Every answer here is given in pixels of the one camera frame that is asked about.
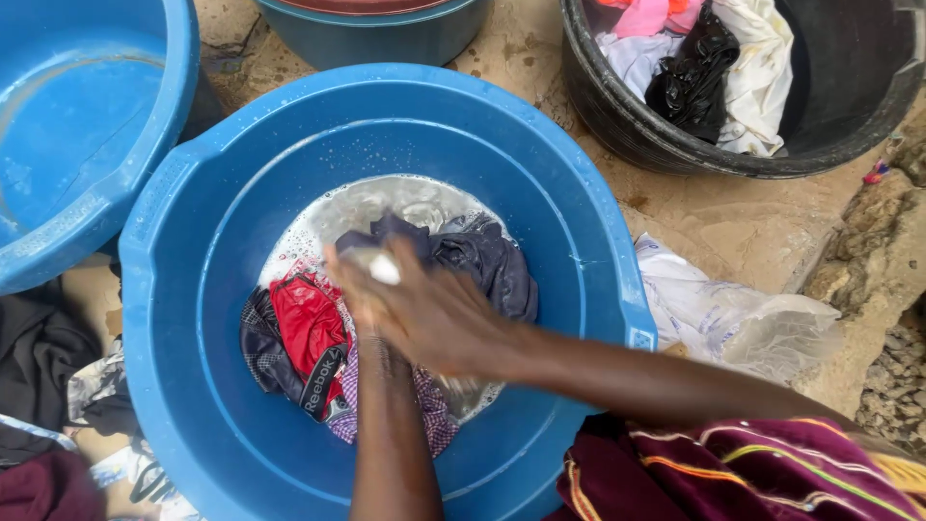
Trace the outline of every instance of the hand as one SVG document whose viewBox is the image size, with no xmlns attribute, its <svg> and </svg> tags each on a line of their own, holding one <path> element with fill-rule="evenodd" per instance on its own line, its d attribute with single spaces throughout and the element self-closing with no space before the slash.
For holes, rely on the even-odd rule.
<svg viewBox="0 0 926 521">
<path fill-rule="evenodd" d="M 385 249 L 399 269 L 395 286 L 325 248 L 328 275 L 341 286 L 358 328 L 374 328 L 410 362 L 439 375 L 492 379 L 515 362 L 519 327 L 492 309 L 469 275 L 426 272 L 402 238 Z"/>
</svg>

